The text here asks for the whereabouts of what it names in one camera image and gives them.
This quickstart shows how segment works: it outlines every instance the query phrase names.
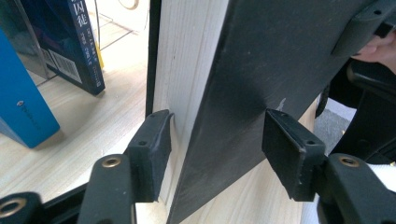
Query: barcode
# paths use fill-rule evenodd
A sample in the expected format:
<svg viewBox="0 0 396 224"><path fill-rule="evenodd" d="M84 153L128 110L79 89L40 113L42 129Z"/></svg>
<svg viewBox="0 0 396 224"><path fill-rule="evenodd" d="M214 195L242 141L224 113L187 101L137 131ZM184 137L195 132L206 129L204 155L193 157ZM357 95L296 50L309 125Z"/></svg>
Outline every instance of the barcode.
<svg viewBox="0 0 396 224"><path fill-rule="evenodd" d="M44 62L46 62L46 64L48 64L51 67L57 68L55 63L53 63L52 58L50 57L50 54L48 51L41 49L41 52L43 52L43 56L44 56Z"/></svg>
<svg viewBox="0 0 396 224"><path fill-rule="evenodd" d="M55 53L54 51L49 49L50 55L53 57L56 65L58 66L59 71L67 75L68 77L73 78L75 81L82 83L81 78L79 77L78 70L76 68L76 64L66 59L64 56Z"/></svg>

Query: book spine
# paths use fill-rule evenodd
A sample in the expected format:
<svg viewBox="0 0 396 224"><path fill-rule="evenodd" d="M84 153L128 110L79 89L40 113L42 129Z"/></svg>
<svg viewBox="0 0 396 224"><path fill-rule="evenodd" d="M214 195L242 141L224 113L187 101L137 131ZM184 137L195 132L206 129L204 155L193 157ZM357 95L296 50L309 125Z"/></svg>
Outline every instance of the book spine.
<svg viewBox="0 0 396 224"><path fill-rule="evenodd" d="M68 0L69 9L76 27L79 44L84 53L92 84L98 92L105 88L95 40L84 0Z"/></svg>

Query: blue box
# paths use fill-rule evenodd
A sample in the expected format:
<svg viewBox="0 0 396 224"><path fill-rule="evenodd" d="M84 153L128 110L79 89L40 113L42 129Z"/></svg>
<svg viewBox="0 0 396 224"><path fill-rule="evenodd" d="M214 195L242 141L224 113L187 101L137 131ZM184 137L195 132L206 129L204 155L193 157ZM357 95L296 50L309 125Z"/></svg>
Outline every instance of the blue box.
<svg viewBox="0 0 396 224"><path fill-rule="evenodd" d="M0 30L0 133L36 147L60 129L33 80Z"/></svg>

